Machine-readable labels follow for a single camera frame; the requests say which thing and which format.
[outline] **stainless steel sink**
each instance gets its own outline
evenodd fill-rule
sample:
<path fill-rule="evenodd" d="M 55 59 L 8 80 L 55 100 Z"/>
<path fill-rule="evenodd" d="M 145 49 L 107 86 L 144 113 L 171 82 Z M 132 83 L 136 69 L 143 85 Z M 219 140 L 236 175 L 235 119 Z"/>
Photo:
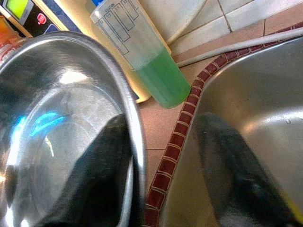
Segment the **stainless steel sink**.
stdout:
<path fill-rule="evenodd" d="M 196 131 L 198 117 L 206 112 L 240 132 L 303 213 L 303 38 L 238 59 L 207 82 L 160 214 L 160 226 L 219 226 L 202 176 Z"/>

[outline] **green screen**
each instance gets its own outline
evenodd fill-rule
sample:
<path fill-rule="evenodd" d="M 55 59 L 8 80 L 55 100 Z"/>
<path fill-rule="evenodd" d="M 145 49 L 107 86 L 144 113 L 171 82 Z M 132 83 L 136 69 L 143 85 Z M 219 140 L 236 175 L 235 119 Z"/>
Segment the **green screen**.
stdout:
<path fill-rule="evenodd" d="M 21 18 L 28 0 L 8 0 L 6 8 L 8 8 L 18 19 Z"/>

